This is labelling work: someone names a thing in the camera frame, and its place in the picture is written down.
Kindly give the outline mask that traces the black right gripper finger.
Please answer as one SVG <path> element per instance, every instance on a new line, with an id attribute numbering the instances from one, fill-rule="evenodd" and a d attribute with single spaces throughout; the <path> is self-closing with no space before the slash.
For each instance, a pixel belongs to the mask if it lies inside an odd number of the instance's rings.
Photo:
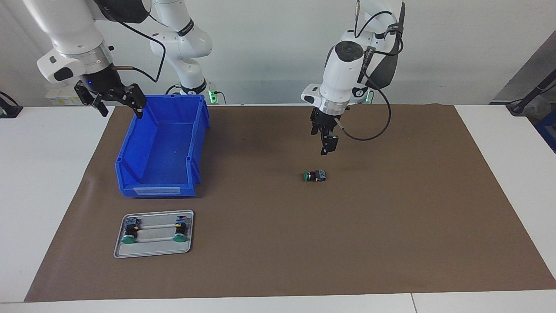
<path id="1" fill-rule="evenodd" d="M 115 88 L 115 98 L 119 103 L 133 109 L 137 119 L 142 119 L 143 109 L 147 105 L 147 98 L 136 83 L 128 87 L 122 85 Z"/>
<path id="2" fill-rule="evenodd" d="M 83 105 L 91 106 L 98 110 L 103 117 L 107 117 L 107 115 L 109 114 L 109 110 L 105 106 L 105 103 L 103 102 L 103 96 L 101 94 L 98 93 L 96 95 L 93 95 L 93 93 L 91 93 L 91 91 L 89 91 L 89 89 L 87 89 L 87 87 L 85 87 L 83 83 L 75 84 L 75 92 Z"/>

